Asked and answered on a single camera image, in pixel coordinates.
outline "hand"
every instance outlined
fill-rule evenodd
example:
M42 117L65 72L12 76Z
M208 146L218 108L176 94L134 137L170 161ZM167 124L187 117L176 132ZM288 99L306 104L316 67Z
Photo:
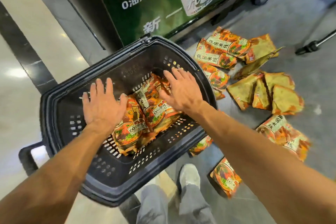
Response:
M87 125L95 124L98 129L107 134L111 134L117 124L121 121L126 112L127 96L121 94L120 103L113 95L113 83L111 78L106 80L106 92L101 79L91 84L90 98L86 92L83 94L83 112Z
M161 90L159 94L175 110L188 114L203 101L201 90L190 72L181 68L172 68L171 71L175 77L170 72L163 71L170 82L171 95L168 95L164 90Z

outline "forearm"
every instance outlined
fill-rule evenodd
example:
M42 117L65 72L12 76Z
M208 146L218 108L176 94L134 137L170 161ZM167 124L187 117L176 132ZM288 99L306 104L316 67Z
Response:
M63 223L107 137L94 125L0 201L0 223Z
M188 115L214 139L278 223L302 222L303 219L314 223L316 218L321 218L320 214L324 214L326 223L334 218L331 215L335 209L336 185L331 180L306 167L283 147L205 102ZM318 193L312 177L319 180L318 183L323 181Z

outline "right hand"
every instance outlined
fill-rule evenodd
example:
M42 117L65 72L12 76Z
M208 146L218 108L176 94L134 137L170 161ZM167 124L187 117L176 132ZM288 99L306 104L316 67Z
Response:
M183 111L188 114L195 109L202 101L202 93L196 82L195 77L190 72L181 68L172 68L172 75L167 70L163 71L165 77L171 85L171 94L168 95L164 90L160 90L160 97L175 110Z

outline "black plastic shopping basket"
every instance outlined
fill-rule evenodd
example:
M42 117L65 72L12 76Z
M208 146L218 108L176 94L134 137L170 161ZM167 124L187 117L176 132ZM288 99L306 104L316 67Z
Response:
M198 64L178 45L159 37L144 37L49 90L41 97L42 143L21 151L24 167L36 169L30 150L45 145L50 157L77 137L85 127L81 96L96 78L113 80L114 94L131 94L151 72L182 67L195 76L203 99L217 108L211 85ZM158 134L135 155L120 154L112 138L107 138L94 157L81 192L108 206L117 206L159 172L187 152L205 136L190 117L182 115L172 127Z

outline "left hand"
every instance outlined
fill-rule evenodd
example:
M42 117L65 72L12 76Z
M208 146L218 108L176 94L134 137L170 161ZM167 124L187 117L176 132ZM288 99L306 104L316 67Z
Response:
M106 91L101 79L91 84L90 100L88 94L83 94L83 112L87 125L94 124L99 132L106 136L111 134L117 124L120 123L126 112L127 96L120 96L120 103L113 95L113 83L111 78L106 80Z

